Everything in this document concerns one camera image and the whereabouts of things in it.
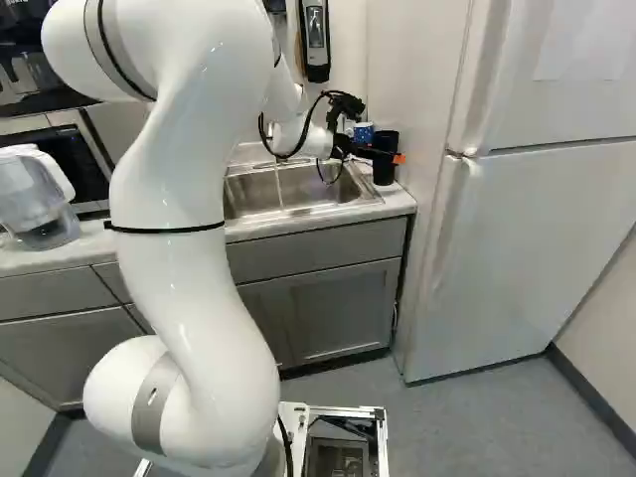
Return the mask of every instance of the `white refrigerator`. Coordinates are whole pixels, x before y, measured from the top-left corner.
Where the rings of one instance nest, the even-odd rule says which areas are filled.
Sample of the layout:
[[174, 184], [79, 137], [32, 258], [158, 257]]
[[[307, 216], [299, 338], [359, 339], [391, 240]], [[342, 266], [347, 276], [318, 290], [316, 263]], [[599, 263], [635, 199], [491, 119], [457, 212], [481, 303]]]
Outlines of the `white refrigerator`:
[[369, 0], [370, 115], [420, 204], [407, 382], [543, 351], [636, 223], [635, 5]]

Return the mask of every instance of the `baseboard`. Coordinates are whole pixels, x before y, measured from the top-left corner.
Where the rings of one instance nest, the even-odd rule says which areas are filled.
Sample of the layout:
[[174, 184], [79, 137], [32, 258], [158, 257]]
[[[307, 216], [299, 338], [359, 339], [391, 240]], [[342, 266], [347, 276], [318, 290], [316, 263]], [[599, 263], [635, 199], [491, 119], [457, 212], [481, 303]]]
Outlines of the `baseboard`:
[[359, 365], [361, 363], [366, 363], [367, 361], [378, 360], [380, 358], [386, 357], [390, 352], [391, 350], [388, 348], [366, 351], [357, 355], [343, 356], [341, 358], [334, 358], [332, 360], [324, 361], [321, 363], [304, 365], [298, 368], [292, 368], [290, 370], [283, 370], [279, 374], [280, 378], [283, 381], [294, 380], [296, 378], [302, 378], [303, 376], [315, 375], [318, 373], [324, 373], [326, 371], [337, 370], [339, 368]]
[[544, 352], [536, 353], [534, 355], [522, 356], [521, 358], [515, 358], [514, 360], [503, 361], [501, 363], [495, 363], [493, 365], [480, 366], [479, 368], [473, 368], [465, 371], [458, 371], [456, 373], [450, 373], [449, 375], [435, 376], [434, 378], [427, 378], [425, 380], [413, 381], [411, 383], [405, 383], [407, 388], [417, 388], [418, 386], [430, 385], [432, 383], [438, 383], [440, 381], [450, 380], [452, 378], [459, 378], [461, 376], [476, 375], [485, 371], [496, 370], [498, 368], [505, 368], [510, 365], [516, 365], [525, 361], [534, 360], [541, 357]]
[[585, 378], [554, 343], [546, 349], [546, 356], [569, 384], [583, 398], [587, 406], [609, 427], [616, 439], [636, 459], [636, 432], [627, 425], [614, 408]]
[[56, 414], [40, 441], [40, 445], [33, 453], [22, 477], [42, 477], [46, 475], [53, 458], [56, 456], [58, 447], [72, 422], [66, 415]]

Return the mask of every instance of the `paper on refrigerator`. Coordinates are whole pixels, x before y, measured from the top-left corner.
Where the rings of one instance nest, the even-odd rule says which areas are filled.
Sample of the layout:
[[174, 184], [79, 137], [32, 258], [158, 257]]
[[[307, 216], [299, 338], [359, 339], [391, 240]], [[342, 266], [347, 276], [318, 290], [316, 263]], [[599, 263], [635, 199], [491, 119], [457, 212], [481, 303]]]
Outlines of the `paper on refrigerator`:
[[534, 80], [620, 80], [635, 19], [634, 0], [555, 0]]

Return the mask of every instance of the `sink faucet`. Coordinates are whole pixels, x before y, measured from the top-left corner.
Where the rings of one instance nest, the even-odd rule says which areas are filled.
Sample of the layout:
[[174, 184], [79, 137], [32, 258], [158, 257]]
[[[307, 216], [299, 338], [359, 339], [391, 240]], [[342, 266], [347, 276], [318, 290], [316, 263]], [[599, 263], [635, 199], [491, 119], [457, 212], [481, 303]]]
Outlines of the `sink faucet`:
[[[265, 124], [265, 139], [267, 141], [271, 141], [274, 138], [274, 123], [273, 121], [268, 121]], [[276, 164], [287, 164], [288, 159], [281, 159], [279, 157], [274, 157]]]

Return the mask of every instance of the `gray floor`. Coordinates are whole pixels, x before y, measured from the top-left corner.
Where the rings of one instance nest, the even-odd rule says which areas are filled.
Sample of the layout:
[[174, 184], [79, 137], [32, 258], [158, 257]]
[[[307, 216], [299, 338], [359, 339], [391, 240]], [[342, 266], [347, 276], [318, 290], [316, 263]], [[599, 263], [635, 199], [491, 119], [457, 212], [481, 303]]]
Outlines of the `gray floor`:
[[[393, 477], [636, 476], [636, 463], [544, 359], [412, 389], [384, 359], [282, 389], [291, 401], [385, 406]], [[136, 464], [77, 422], [47, 477], [132, 477]]]

